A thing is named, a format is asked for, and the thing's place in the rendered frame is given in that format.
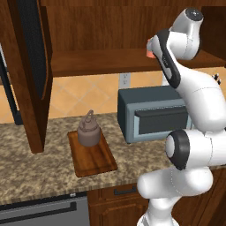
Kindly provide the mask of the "grey-brown kettle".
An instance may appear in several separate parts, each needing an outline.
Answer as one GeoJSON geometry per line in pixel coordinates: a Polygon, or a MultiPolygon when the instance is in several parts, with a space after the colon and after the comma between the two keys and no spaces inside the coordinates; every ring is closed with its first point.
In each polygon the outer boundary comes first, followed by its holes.
{"type": "Polygon", "coordinates": [[[78,140],[84,147],[93,147],[99,143],[101,138],[101,129],[94,117],[94,111],[90,109],[82,117],[78,127],[78,140]]]}

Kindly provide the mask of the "brown wooden tray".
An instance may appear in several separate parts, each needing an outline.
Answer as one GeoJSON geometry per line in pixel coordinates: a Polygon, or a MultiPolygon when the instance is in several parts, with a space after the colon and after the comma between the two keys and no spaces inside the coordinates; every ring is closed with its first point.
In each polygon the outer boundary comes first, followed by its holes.
{"type": "Polygon", "coordinates": [[[93,147],[82,146],[76,131],[69,132],[68,139],[77,177],[88,177],[117,170],[117,163],[103,133],[99,143],[93,147]]]}

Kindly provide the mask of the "orange mug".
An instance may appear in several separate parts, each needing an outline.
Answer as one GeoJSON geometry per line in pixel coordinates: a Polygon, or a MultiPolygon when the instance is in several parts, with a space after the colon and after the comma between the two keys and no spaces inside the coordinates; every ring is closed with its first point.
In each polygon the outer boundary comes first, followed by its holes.
{"type": "Polygon", "coordinates": [[[155,55],[153,53],[153,38],[150,38],[147,40],[147,57],[149,58],[155,58],[155,55]]]}

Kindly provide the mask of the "wooden cabinet door glass panel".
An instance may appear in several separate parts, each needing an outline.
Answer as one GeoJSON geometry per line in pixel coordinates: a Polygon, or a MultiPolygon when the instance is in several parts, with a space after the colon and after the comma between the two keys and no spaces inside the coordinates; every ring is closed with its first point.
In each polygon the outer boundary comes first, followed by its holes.
{"type": "Polygon", "coordinates": [[[52,45],[41,0],[6,0],[19,62],[11,73],[26,136],[34,154],[44,151],[52,89],[52,45]]]}

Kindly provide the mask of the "blue-grey toaster oven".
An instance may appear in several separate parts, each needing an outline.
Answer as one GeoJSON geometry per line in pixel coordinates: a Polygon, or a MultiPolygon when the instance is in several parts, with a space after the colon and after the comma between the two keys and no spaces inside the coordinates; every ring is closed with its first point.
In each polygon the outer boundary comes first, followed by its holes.
{"type": "Polygon", "coordinates": [[[117,121],[128,144],[165,139],[171,131],[192,129],[184,100],[170,86],[120,89],[117,121]]]}

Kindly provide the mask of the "wooden drawer front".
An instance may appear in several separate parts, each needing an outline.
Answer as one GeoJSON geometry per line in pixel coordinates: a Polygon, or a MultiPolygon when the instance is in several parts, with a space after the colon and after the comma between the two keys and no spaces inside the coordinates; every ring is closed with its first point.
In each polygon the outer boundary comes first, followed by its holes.
{"type": "Polygon", "coordinates": [[[119,191],[129,190],[132,188],[133,185],[137,189],[136,184],[118,185],[118,186],[103,188],[100,190],[100,196],[103,200],[114,200],[114,199],[120,199],[120,198],[125,198],[125,197],[131,197],[132,195],[138,195],[139,194],[138,191],[136,191],[134,193],[124,194],[124,195],[114,195],[114,189],[118,189],[119,191]]]}

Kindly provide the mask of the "wooden base cupboard door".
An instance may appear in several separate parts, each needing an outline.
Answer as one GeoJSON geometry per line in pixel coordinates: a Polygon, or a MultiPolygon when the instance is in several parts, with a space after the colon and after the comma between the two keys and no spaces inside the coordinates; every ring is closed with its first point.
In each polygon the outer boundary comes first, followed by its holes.
{"type": "Polygon", "coordinates": [[[90,226],[137,226],[147,206],[148,201],[142,198],[90,205],[90,226]]]}
{"type": "Polygon", "coordinates": [[[204,194],[183,197],[172,215],[180,226],[226,226],[226,168],[211,169],[214,183],[204,194]]]}

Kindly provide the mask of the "grey dishwasher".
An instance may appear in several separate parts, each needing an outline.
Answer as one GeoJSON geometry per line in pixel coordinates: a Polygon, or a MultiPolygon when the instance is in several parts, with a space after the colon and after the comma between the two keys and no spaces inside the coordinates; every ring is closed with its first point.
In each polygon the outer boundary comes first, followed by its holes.
{"type": "Polygon", "coordinates": [[[0,221],[0,226],[90,226],[87,193],[75,192],[49,198],[0,205],[0,212],[18,208],[44,206],[51,203],[76,202],[77,209],[55,215],[21,216],[0,221]]]}

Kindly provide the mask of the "white wall socket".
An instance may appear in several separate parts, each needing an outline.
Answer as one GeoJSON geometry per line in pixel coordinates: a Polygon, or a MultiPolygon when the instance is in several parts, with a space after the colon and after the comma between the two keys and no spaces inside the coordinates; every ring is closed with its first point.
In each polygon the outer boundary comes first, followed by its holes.
{"type": "Polygon", "coordinates": [[[131,74],[127,73],[120,73],[119,74],[119,89],[129,88],[131,86],[131,74]]]}

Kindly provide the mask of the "wooden wall cabinet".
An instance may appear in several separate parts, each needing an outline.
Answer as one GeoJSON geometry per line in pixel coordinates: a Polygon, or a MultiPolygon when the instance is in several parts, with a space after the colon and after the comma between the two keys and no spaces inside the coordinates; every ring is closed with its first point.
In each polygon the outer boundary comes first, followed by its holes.
{"type": "Polygon", "coordinates": [[[226,66],[226,0],[40,0],[47,11],[55,77],[158,71],[147,40],[187,7],[204,14],[190,68],[226,66]]]}

